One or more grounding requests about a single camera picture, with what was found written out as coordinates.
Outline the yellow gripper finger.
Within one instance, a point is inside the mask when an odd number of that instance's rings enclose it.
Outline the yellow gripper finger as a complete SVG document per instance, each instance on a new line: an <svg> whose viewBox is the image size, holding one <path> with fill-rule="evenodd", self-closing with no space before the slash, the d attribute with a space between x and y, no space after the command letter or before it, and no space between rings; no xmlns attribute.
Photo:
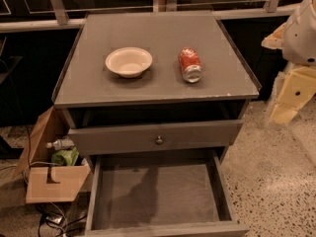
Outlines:
<svg viewBox="0 0 316 237"><path fill-rule="evenodd" d="M316 94L316 68L296 66L284 75L284 81L270 115L270 121L287 124Z"/></svg>
<svg viewBox="0 0 316 237"><path fill-rule="evenodd" d="M284 49L284 29L285 24L280 25L272 34L262 40L261 46L268 49Z"/></svg>

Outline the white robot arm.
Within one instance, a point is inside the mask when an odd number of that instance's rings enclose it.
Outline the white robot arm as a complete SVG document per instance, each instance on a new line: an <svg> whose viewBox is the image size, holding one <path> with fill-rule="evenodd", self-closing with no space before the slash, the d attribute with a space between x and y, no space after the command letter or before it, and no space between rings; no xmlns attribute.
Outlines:
<svg viewBox="0 0 316 237"><path fill-rule="evenodd" d="M292 65L270 115L274 123L287 124L316 94L316 0L303 0L261 46L280 49Z"/></svg>

